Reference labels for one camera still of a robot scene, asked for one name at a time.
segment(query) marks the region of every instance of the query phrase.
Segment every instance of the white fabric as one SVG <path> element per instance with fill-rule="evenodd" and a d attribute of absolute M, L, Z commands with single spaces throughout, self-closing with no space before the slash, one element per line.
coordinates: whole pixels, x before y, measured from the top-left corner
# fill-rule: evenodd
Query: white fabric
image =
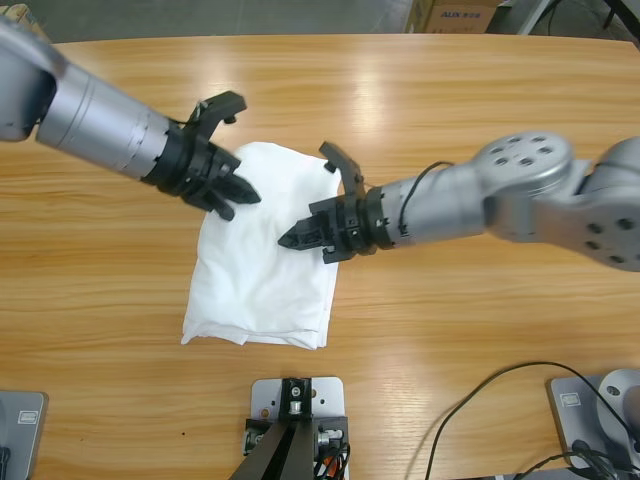
<path fill-rule="evenodd" d="M 339 172 L 272 143 L 245 145 L 236 156 L 242 160 L 236 173 L 262 201 L 234 205 L 231 222 L 205 217 L 182 343 L 219 337 L 324 347 L 338 264 L 325 265 L 320 248 L 298 252 L 277 242 L 310 215 L 309 203 L 336 195 Z"/>

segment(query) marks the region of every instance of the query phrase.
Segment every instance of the black cable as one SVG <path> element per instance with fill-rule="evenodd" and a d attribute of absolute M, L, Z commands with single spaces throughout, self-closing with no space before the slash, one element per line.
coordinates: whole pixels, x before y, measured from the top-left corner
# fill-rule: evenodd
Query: black cable
<path fill-rule="evenodd" d="M 337 449 L 336 454 L 333 456 L 333 458 L 331 459 L 331 462 L 329 462 L 329 464 L 326 466 L 326 468 L 324 469 L 324 472 L 322 473 L 322 475 L 320 475 L 318 478 L 318 480 L 325 480 L 327 478 L 327 475 L 329 475 L 329 471 L 331 470 L 331 467 L 333 467 L 333 464 L 336 463 L 338 461 L 339 457 L 342 457 L 342 453 L 343 453 L 343 449 L 346 448 L 346 452 L 347 452 L 347 458 L 346 460 L 344 460 L 344 468 L 346 468 L 347 462 L 349 461 L 349 456 L 351 455 L 351 446 L 348 443 L 343 443 L 340 445 L 340 448 Z M 337 476 L 337 472 L 338 470 L 336 470 L 336 475 L 332 478 L 340 478 Z"/>
<path fill-rule="evenodd" d="M 553 22 L 553 17 L 556 14 L 556 10 L 558 10 L 558 4 L 556 4 L 555 7 L 553 7 L 553 10 L 551 11 L 551 15 L 549 15 L 549 22 L 547 22 L 547 36 L 551 36 L 551 22 Z"/>
<path fill-rule="evenodd" d="M 422 173 L 420 173 L 420 175 L 418 175 L 416 177 L 416 181 L 413 182 L 413 185 L 411 186 L 411 190 L 409 190 L 409 193 L 407 194 L 407 197 L 404 199 L 404 202 L 402 202 L 402 207 L 400 207 L 400 218 L 398 219 L 398 230 L 400 230 L 400 235 L 406 235 L 407 234 L 407 226 L 404 224 L 404 211 L 407 208 L 407 203 L 409 203 L 409 199 L 411 197 L 413 197 L 414 193 L 416 193 L 416 188 L 418 188 L 418 184 L 422 181 L 424 176 L 427 173 L 429 173 L 431 170 L 433 170 L 434 168 L 440 167 L 442 165 L 446 165 L 447 167 L 452 167 L 453 163 L 451 163 L 451 162 L 436 162 L 436 163 L 432 163 L 427 168 L 425 168 L 422 171 Z"/>
<path fill-rule="evenodd" d="M 513 480 L 522 480 L 526 476 L 532 474 L 535 470 L 538 470 L 539 468 L 544 467 L 547 463 L 553 462 L 554 460 L 560 460 L 561 458 L 568 460 L 571 457 L 582 457 L 582 455 L 577 452 L 566 452 L 566 453 L 559 453 L 557 455 L 551 455 L 550 457 L 547 457 L 544 460 L 536 463 L 533 467 L 529 468 L 526 472 L 517 474 L 516 476 L 513 477 Z"/>
<path fill-rule="evenodd" d="M 442 421 L 442 423 L 438 427 L 438 430 L 436 431 L 436 435 L 435 435 L 435 437 L 433 439 L 433 444 L 431 445 L 431 453 L 429 454 L 429 462 L 427 463 L 427 473 L 426 473 L 426 475 L 424 477 L 425 480 L 429 480 L 429 477 L 431 476 L 431 469 L 433 467 L 433 460 L 434 460 L 434 457 L 435 457 L 435 454 L 436 454 L 436 447 L 438 446 L 438 440 L 440 439 L 440 435 L 442 435 L 442 431 L 444 430 L 444 427 L 446 427 L 447 423 L 449 423 L 449 420 L 451 420 L 453 418 L 453 416 L 456 413 L 458 413 L 460 411 L 460 409 L 462 409 L 462 407 L 464 407 L 467 403 L 469 403 L 469 401 L 478 392 L 480 392 L 480 390 L 482 390 L 484 387 L 489 385 L 496 378 L 504 375 L 505 373 L 509 373 L 509 372 L 511 372 L 513 370 L 518 370 L 520 368 L 526 368 L 526 367 L 539 366 L 539 365 L 548 365 L 548 366 L 552 366 L 552 367 L 562 368 L 564 370 L 567 370 L 567 371 L 573 373 L 575 376 L 580 378 L 580 380 L 582 380 L 593 391 L 593 393 L 595 393 L 596 396 L 602 401 L 604 406 L 607 408 L 607 410 L 609 410 L 609 412 L 611 412 L 611 414 L 620 423 L 620 425 L 622 425 L 624 427 L 624 429 L 626 430 L 627 434 L 634 440 L 634 442 L 636 444 L 640 445 L 640 442 L 638 442 L 638 438 L 637 438 L 636 434 L 631 430 L 631 428 L 629 428 L 629 426 L 624 422 L 624 420 L 622 420 L 622 418 L 620 418 L 620 415 L 618 415 L 616 413 L 616 411 L 613 409 L 613 407 L 611 407 L 611 405 L 609 405 L 609 403 L 600 394 L 600 392 L 598 392 L 598 389 L 595 388 L 593 385 L 591 385 L 589 380 L 587 380 L 578 371 L 574 370 L 571 367 L 568 367 L 566 365 L 563 365 L 563 364 L 557 363 L 557 362 L 546 362 L 546 361 L 525 362 L 525 363 L 519 363 L 519 364 L 516 364 L 516 365 L 512 365 L 512 366 L 507 367 L 507 368 L 503 368 L 502 370 L 498 370 L 494 374 L 490 375 L 485 380 L 483 380 L 476 388 L 474 388 L 471 391 L 471 393 L 469 393 L 466 397 L 464 397 L 460 401 L 460 403 L 458 403 L 458 405 L 456 405 L 455 408 L 453 410 L 451 410 L 451 412 L 449 412 L 449 414 L 444 418 L 444 420 Z"/>
<path fill-rule="evenodd" d="M 547 463 L 552 462 L 554 460 L 559 460 L 561 458 L 564 458 L 565 460 L 568 461 L 568 459 L 572 457 L 579 457 L 583 459 L 589 465 L 589 467 L 595 472 L 596 474 L 594 475 L 595 478 L 610 478 L 612 480 L 616 480 L 618 478 L 615 472 L 611 471 L 610 466 L 607 465 L 602 460 L 600 460 L 600 458 L 609 460 L 609 462 L 611 462 L 611 466 L 615 470 L 620 470 L 625 473 L 634 473 L 634 470 L 636 472 L 640 471 L 640 468 L 636 467 L 635 465 L 632 465 L 630 463 L 626 464 L 626 463 L 615 462 L 609 455 L 606 455 L 602 452 L 598 452 L 597 450 L 578 449 L 572 452 L 564 452 L 557 455 L 551 455 L 550 457 L 547 457 L 544 460 L 536 463 L 534 466 L 527 469 L 527 471 L 515 475 L 513 477 L 513 480 L 522 480 L 523 478 L 533 473 L 535 470 L 542 468 Z"/>
<path fill-rule="evenodd" d="M 338 469 L 335 475 L 336 480 L 342 480 L 344 478 L 344 473 L 347 470 L 347 464 L 349 463 L 349 457 L 351 457 L 351 445 L 347 443 L 347 455 L 342 462 L 342 466 Z"/>

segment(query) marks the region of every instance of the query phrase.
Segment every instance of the floor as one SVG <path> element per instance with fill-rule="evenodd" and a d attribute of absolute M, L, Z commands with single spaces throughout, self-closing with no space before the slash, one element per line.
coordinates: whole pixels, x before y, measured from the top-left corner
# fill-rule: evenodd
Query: floor
<path fill-rule="evenodd" d="M 515 33 L 532 0 L 500 8 L 491 33 Z M 49 38 L 77 42 L 187 35 L 400 33 L 412 0 L 0 0 L 26 3 Z M 633 40 L 602 0 L 564 0 L 536 35 Z"/>

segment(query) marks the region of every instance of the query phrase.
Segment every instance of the wood grain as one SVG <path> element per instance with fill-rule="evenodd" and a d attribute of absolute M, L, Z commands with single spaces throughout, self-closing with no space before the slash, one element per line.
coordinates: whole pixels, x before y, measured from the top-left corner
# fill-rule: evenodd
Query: wood grain
<path fill-rule="evenodd" d="M 367 181 L 462 162 L 544 128 L 594 158 L 640 131 L 631 44 L 507 36 L 298 36 L 61 45 L 73 61 L 185 118 L 227 89 L 249 109 L 215 141 L 323 140 Z M 0 385 L 50 396 L 36 478 L 226 478 L 254 380 L 338 375 L 353 479 L 422 478 L 424 432 L 493 370 L 640 367 L 640 276 L 482 236 L 340 266 L 329 347 L 181 346 L 202 213 L 33 142 L 0 147 Z M 560 445 L 545 381 L 511 373 L 456 418 L 434 478 L 511 472 Z"/>

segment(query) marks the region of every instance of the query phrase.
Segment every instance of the silver robotic arm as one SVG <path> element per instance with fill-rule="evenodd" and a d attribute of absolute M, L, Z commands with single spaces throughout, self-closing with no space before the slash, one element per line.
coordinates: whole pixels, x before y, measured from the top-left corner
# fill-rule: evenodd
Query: silver robotic arm
<path fill-rule="evenodd" d="M 51 45 L 0 16 L 0 140 L 36 140 L 156 185 L 198 208 L 233 218 L 227 203 L 260 197 L 234 175 L 240 162 L 209 142 L 235 122 L 244 99 L 225 92 L 181 124 L 68 62 Z"/>
<path fill-rule="evenodd" d="M 589 175 L 591 162 L 575 159 L 564 138 L 523 132 L 490 143 L 467 163 L 368 192 L 353 160 L 331 144 L 321 151 L 330 170 L 341 170 L 345 195 L 310 205 L 312 216 L 279 243 L 323 246 L 326 263 L 488 230 L 640 271 L 640 137 L 613 146 Z"/>

